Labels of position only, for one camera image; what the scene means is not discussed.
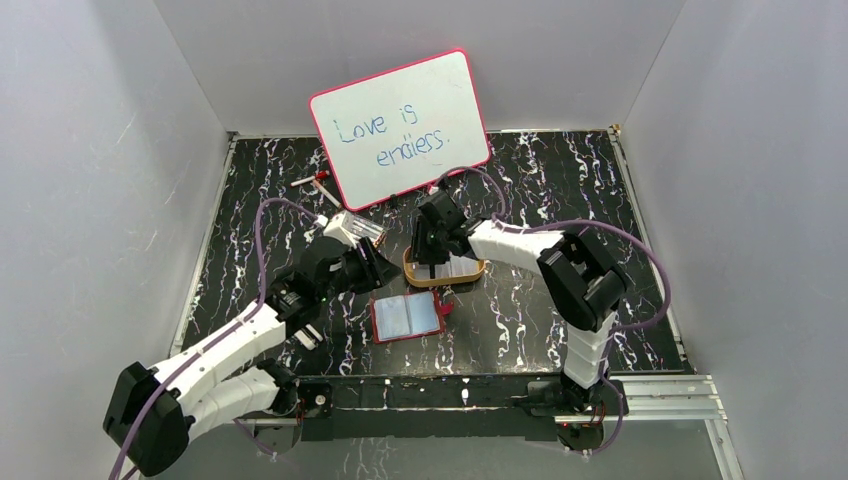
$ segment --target white marker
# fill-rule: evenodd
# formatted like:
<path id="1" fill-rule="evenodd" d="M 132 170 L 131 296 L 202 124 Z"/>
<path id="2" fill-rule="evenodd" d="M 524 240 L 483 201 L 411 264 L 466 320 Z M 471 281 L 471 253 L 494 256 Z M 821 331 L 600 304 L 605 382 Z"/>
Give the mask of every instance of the white marker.
<path id="1" fill-rule="evenodd" d="M 291 183 L 291 185 L 292 185 L 292 187 L 298 187 L 300 185 L 305 185 L 305 184 L 311 182 L 312 180 L 323 180 L 323 179 L 325 179 L 329 176 L 330 176 L 330 172 L 325 170 L 323 172 L 318 172 L 318 174 L 312 175 L 311 177 L 306 177 L 306 178 L 301 178 L 300 180 L 295 180 L 294 182 Z"/>
<path id="2" fill-rule="evenodd" d="M 323 185 L 321 185 L 321 182 L 319 182 L 318 180 L 312 180 L 312 185 L 315 185 L 315 188 L 317 188 L 319 192 L 323 193 L 324 196 L 327 197 L 327 200 L 332 202 L 333 205 L 336 206 L 336 208 L 341 208 L 342 204 L 338 200 L 336 200 L 336 197 L 334 197 L 329 191 L 327 191 L 327 189 L 324 188 Z"/>

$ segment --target white panel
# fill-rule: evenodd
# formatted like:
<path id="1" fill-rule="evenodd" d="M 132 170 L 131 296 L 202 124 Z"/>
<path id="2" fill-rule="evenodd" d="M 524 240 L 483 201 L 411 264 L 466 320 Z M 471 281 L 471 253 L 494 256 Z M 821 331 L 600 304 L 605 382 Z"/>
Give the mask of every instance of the white panel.
<path id="1" fill-rule="evenodd" d="M 0 2 L 0 465 L 105 478 L 118 373 L 167 355 L 227 138 L 150 1 Z"/>
<path id="2" fill-rule="evenodd" d="M 351 210 L 489 159 L 461 51 L 321 93 L 309 106 Z"/>
<path id="3" fill-rule="evenodd" d="M 623 122 L 684 0 L 157 0 L 227 130 L 314 134 L 315 92 L 455 47 L 486 128 Z"/>
<path id="4" fill-rule="evenodd" d="M 848 471 L 845 7 L 687 2 L 624 126 L 686 350 L 750 479 Z"/>

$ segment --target purple cable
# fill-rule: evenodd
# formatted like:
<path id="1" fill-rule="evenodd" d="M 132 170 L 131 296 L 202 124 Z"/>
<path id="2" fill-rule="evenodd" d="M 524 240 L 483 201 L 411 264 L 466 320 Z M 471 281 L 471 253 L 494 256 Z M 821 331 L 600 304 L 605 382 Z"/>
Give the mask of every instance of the purple cable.
<path id="1" fill-rule="evenodd" d="M 130 471 L 127 472 L 127 474 L 124 475 L 124 478 L 122 478 L 121 480 L 130 480 L 130 478 L 132 478 L 132 476 L 135 475 L 135 472 L 137 472 L 137 471 L 138 471 L 138 467 L 133 466 L 133 468 L 131 468 Z"/>
<path id="2" fill-rule="evenodd" d="M 251 318 L 253 318 L 259 310 L 262 309 L 262 305 L 265 303 L 265 285 L 267 283 L 266 271 L 265 271 L 265 252 L 262 249 L 262 213 L 273 203 L 282 203 L 289 207 L 294 207 L 295 210 L 300 213 L 310 217 L 313 221 L 318 218 L 317 215 L 310 212 L 309 210 L 297 205 L 291 200 L 285 198 L 268 198 L 265 199 L 262 203 L 259 204 L 259 208 L 256 210 L 256 218 L 253 222 L 253 232 L 254 232 L 254 241 L 255 241 L 255 250 L 256 250 L 256 259 L 259 261 L 259 300 L 256 301 L 256 307 L 244 317 L 244 321 L 247 322 Z M 224 332 L 213 338 L 209 344 L 204 348 L 204 350 L 209 351 L 215 345 L 221 343 L 222 340 L 227 338 L 231 333 L 238 330 L 239 327 L 242 326 L 242 323 L 235 323 L 230 328 L 224 330 Z M 141 407 L 141 410 L 136 415 L 135 420 L 130 426 L 130 430 L 127 432 L 127 436 L 124 438 L 124 443 L 121 444 L 121 451 L 118 453 L 118 458 L 115 459 L 115 465 L 112 466 L 112 472 L 109 474 L 109 480 L 118 480 L 118 477 L 121 475 L 121 468 L 124 465 L 124 459 L 127 458 L 127 453 L 129 452 L 130 445 L 132 441 L 135 439 L 135 436 L 138 434 L 138 429 L 141 426 L 141 422 L 144 420 L 144 417 L 147 416 L 147 413 L 150 412 L 150 409 L 153 408 L 153 404 L 156 402 L 156 399 L 159 398 L 160 395 L 168 388 L 168 385 L 174 382 L 177 377 L 180 376 L 183 372 L 188 370 L 188 368 L 194 364 L 200 358 L 199 353 L 195 353 L 186 359 L 185 363 L 180 365 L 174 372 L 165 379 L 156 390 L 153 391 L 153 394 L 144 402 L 144 406 Z"/>
<path id="3" fill-rule="evenodd" d="M 257 447 L 259 447 L 259 451 L 261 451 L 265 455 L 273 455 L 273 454 L 277 453 L 277 452 L 274 451 L 273 448 L 269 447 L 268 445 L 265 445 L 264 443 L 262 443 L 262 440 L 259 440 L 259 438 L 257 438 L 255 435 L 253 435 L 253 432 L 251 432 L 250 429 L 247 428 L 247 426 L 245 424 L 243 424 L 241 421 L 239 421 L 239 419 L 233 420 L 233 423 L 235 423 L 244 432 L 244 434 L 247 435 L 248 438 L 250 438 L 250 440 Z"/>

